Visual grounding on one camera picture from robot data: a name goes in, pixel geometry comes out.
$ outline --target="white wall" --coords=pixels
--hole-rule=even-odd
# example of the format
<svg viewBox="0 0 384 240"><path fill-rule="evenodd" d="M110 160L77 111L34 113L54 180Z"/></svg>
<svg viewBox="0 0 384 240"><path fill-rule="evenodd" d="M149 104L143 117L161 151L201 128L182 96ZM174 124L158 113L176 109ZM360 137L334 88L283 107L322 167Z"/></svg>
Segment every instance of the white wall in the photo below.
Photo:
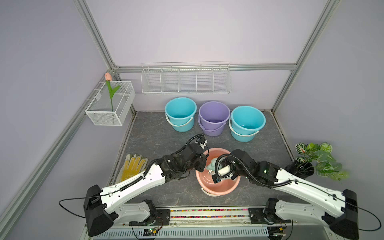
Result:
<svg viewBox="0 0 384 240"><path fill-rule="evenodd" d="M295 63L327 0L88 0L119 66Z"/></svg>
<svg viewBox="0 0 384 240"><path fill-rule="evenodd" d="M0 6L0 214L106 66L71 0Z"/></svg>
<svg viewBox="0 0 384 240"><path fill-rule="evenodd" d="M87 117L7 240L78 240L85 219L66 212L58 202L85 197L95 184L106 186L130 119L131 113L122 127L95 126ZM84 216L83 203L62 202Z"/></svg>
<svg viewBox="0 0 384 240"><path fill-rule="evenodd" d="M134 106L139 111L164 111L167 102L185 96L193 99L199 108L207 101L221 101L230 109L249 105L258 109L271 109L290 74L289 70L232 71L230 94L173 94L144 95L141 91L140 73L121 73L123 80L132 81L136 92Z"/></svg>
<svg viewBox="0 0 384 240"><path fill-rule="evenodd" d="M297 142L327 141L351 177L310 181L351 189L360 207L384 220L384 2L342 1L299 73L277 117L291 148ZM377 220L359 210L359 227ZM382 239L383 230L360 231L360 239Z"/></svg>

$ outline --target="colorful beads strip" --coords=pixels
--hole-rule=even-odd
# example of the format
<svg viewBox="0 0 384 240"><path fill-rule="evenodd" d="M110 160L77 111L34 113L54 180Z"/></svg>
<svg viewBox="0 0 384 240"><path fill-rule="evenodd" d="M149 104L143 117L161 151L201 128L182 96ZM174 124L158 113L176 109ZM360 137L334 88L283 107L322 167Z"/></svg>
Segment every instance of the colorful beads strip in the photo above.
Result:
<svg viewBox="0 0 384 240"><path fill-rule="evenodd" d="M222 216L175 216L171 218L217 218L217 217L248 217L248 215L222 215Z"/></svg>
<svg viewBox="0 0 384 240"><path fill-rule="evenodd" d="M172 210L171 212L205 212L205 211L248 211L248 209L180 209Z"/></svg>

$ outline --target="metal grille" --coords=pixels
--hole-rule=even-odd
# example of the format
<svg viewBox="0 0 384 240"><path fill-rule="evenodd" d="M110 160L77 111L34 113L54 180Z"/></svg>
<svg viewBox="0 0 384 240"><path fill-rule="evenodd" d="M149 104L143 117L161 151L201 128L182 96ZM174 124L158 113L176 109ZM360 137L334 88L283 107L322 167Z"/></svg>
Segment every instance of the metal grille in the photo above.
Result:
<svg viewBox="0 0 384 240"><path fill-rule="evenodd" d="M230 93L229 65L188 68L144 68L141 73L144 94Z"/></svg>
<svg viewBox="0 0 384 240"><path fill-rule="evenodd" d="M143 237L143 229L134 229L138 238ZM267 237L269 236L267 227L193 227L193 228L163 228L159 231L156 238L220 238L220 237ZM136 239L131 227L127 229L116 228L94 237L93 239Z"/></svg>
<svg viewBox="0 0 384 240"><path fill-rule="evenodd" d="M111 87L120 86L111 99L108 86L104 83L85 110L95 125L121 126L135 97L130 81L110 81Z"/></svg>

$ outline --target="purple bucket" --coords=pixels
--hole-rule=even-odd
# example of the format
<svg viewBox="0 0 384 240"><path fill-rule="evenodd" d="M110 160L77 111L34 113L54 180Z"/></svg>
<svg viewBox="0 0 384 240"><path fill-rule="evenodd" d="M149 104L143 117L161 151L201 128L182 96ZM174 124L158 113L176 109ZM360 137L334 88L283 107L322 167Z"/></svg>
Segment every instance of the purple bucket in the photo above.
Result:
<svg viewBox="0 0 384 240"><path fill-rule="evenodd" d="M206 102L199 109L201 125L206 130L216 130L225 125L231 116L229 108L221 102Z"/></svg>
<svg viewBox="0 0 384 240"><path fill-rule="evenodd" d="M216 136L219 136L224 131L224 127L225 127L226 122L222 123L222 125L220 127L218 127L217 129L215 129L215 130L207 130L201 124L200 116L198 118L199 118L199 125L200 125L201 129L203 129L203 132L206 135L211 136L211 137L216 137Z"/></svg>

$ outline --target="stacked buckets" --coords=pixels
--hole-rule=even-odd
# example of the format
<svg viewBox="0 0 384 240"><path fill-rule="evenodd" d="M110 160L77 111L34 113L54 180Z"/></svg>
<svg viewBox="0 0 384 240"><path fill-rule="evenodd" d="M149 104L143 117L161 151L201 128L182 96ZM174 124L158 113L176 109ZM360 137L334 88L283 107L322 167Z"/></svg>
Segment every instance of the stacked buckets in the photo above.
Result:
<svg viewBox="0 0 384 240"><path fill-rule="evenodd" d="M232 137L240 142L251 141L264 125L264 114L259 109L251 106L235 108L229 121Z"/></svg>
<svg viewBox="0 0 384 240"><path fill-rule="evenodd" d="M223 132L230 115L231 112L225 104L207 102L199 109L199 125L206 135L215 137Z"/></svg>
<svg viewBox="0 0 384 240"><path fill-rule="evenodd" d="M175 98L166 105L166 119L178 132L189 131L195 123L196 103L190 98Z"/></svg>
<svg viewBox="0 0 384 240"><path fill-rule="evenodd" d="M189 98L175 98L165 108L168 123L178 132L191 130L197 111L196 103ZM199 109L198 122L208 136L220 135L229 122L231 135L240 142L249 142L265 125L265 116L257 108L239 106L232 113L220 102L204 103Z"/></svg>

